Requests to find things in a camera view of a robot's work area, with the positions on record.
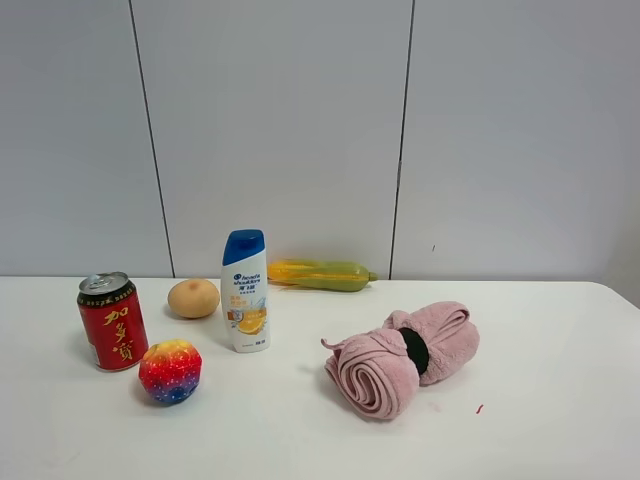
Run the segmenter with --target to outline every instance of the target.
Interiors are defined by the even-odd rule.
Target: rolled towel
[[[393,312],[383,328],[337,345],[325,369],[361,414],[391,420],[409,405],[418,385],[457,372],[478,349],[478,331],[467,308],[439,302],[412,314]]]

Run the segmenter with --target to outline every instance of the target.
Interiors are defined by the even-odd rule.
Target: soda can
[[[98,273],[80,282],[78,308],[102,370],[133,367],[149,348],[136,286],[122,272]]]

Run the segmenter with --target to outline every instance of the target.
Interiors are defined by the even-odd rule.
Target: white table
[[[182,337],[204,361],[194,395],[161,407],[137,368],[92,365],[79,280],[0,278],[3,480],[640,478],[640,311],[605,287],[271,287],[272,346],[240,355],[219,310],[172,318],[165,299],[177,280],[135,280],[150,343]],[[439,300],[471,310],[476,358],[420,389],[393,422],[357,416],[323,371],[320,338]]]

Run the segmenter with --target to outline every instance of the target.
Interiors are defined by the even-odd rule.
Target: white bottle
[[[220,279],[222,314],[238,353],[269,347],[267,255],[261,230],[231,232]]]

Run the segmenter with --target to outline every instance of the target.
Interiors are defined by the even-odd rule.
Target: black hair tie
[[[407,344],[407,355],[409,359],[416,365],[418,375],[422,375],[427,371],[427,367],[429,366],[429,350],[427,349],[427,344],[424,343],[420,335],[410,328],[404,327],[398,331],[400,335],[402,335],[402,338],[404,338],[404,343]]]

